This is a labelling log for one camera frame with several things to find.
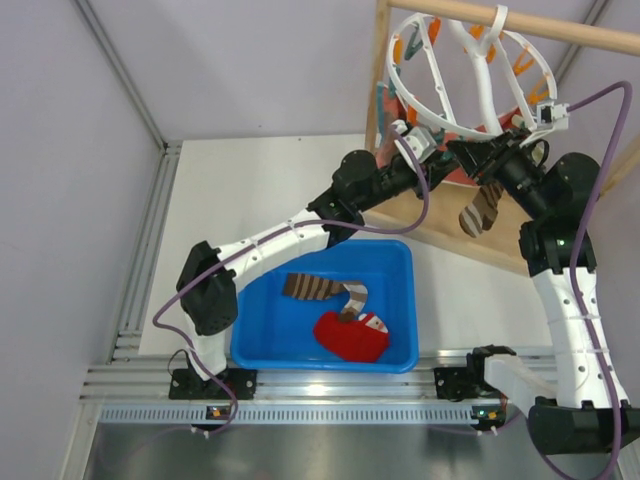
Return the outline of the brown striped sock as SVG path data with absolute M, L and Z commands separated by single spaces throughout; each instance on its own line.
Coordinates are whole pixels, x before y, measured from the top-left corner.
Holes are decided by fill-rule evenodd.
M 282 290 L 284 296 L 306 301 L 324 301 L 343 293 L 348 295 L 348 300 L 338 313 L 338 321 L 350 323 L 359 317 L 368 300 L 368 289 L 360 281 L 338 281 L 306 273 L 289 273 Z
M 477 238 L 493 227 L 503 192 L 503 187 L 496 182 L 478 189 L 473 200 L 458 216 L 459 225 L 466 235 Z

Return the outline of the salmon pink cloth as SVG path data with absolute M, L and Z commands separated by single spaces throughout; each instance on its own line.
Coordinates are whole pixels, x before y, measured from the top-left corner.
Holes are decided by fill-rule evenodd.
M 378 82 L 376 86 L 376 118 L 380 137 L 380 145 L 377 148 L 375 155 L 376 164 L 378 168 L 382 168 L 390 163 L 391 157 L 396 153 L 397 148 L 390 137 L 387 137 L 387 131 L 390 124 L 396 120 L 402 119 L 412 125 L 418 125 L 418 114 L 413 107 L 405 107 L 398 96 L 391 96 L 387 85 L 383 82 Z M 499 117 L 499 121 L 503 130 L 519 127 L 524 123 L 524 119 L 521 115 L 518 107 L 502 114 Z M 445 143 L 449 140 L 457 139 L 458 135 L 444 131 L 441 134 L 439 131 L 432 132 L 434 139 L 439 141 L 439 150 L 448 154 Z M 467 187 L 475 187 L 475 182 L 470 179 L 462 170 L 461 167 L 457 167 L 451 173 L 449 173 L 444 181 L 446 183 L 458 184 Z

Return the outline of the white round clip hanger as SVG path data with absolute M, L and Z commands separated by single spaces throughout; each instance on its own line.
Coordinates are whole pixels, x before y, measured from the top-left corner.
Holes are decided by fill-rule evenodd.
M 418 126 L 459 139 L 503 134 L 499 117 L 518 107 L 527 142 L 555 131 L 538 131 L 536 105 L 558 100 L 555 75 L 523 33 L 503 29 L 504 5 L 487 27 L 433 14 L 412 13 L 391 32 L 384 63 L 390 95 L 418 114 Z

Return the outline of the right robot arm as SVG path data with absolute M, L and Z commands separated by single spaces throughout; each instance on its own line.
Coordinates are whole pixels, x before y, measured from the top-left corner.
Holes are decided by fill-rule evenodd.
M 595 254 L 579 231 L 600 166 L 570 152 L 546 167 L 524 137 L 511 130 L 491 140 L 451 140 L 447 148 L 477 184 L 503 187 L 530 218 L 519 248 L 547 316 L 557 380 L 543 380 L 511 348 L 490 345 L 468 354 L 466 382 L 478 396 L 504 394 L 542 454 L 612 453 L 638 438 L 639 411 L 614 371 Z

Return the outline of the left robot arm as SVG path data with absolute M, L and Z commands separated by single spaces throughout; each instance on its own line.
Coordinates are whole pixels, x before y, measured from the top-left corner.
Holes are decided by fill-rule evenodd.
M 421 154 L 402 148 L 384 166 L 371 152 L 355 150 L 343 158 L 331 186 L 287 222 L 224 247 L 212 248 L 206 241 L 193 246 L 172 300 L 193 328 L 182 337 L 194 389 L 214 397 L 225 388 L 225 332 L 238 315 L 237 295 L 250 282 L 366 230 L 363 212 L 407 190 L 425 199 L 455 168 L 437 148 Z

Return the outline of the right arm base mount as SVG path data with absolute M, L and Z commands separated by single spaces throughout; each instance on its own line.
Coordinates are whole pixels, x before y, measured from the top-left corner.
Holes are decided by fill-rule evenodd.
M 433 374 L 438 399 L 461 402 L 498 397 L 496 390 L 481 387 L 466 367 L 438 367 L 433 370 Z

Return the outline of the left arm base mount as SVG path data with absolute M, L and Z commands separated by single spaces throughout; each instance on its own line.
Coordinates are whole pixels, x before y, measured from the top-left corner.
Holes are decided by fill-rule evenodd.
M 227 368 L 217 378 L 238 400 L 252 400 L 257 388 L 257 376 L 256 370 Z M 186 367 L 170 370 L 170 377 L 170 400 L 231 399 L 216 381 L 201 378 L 189 358 L 186 358 Z

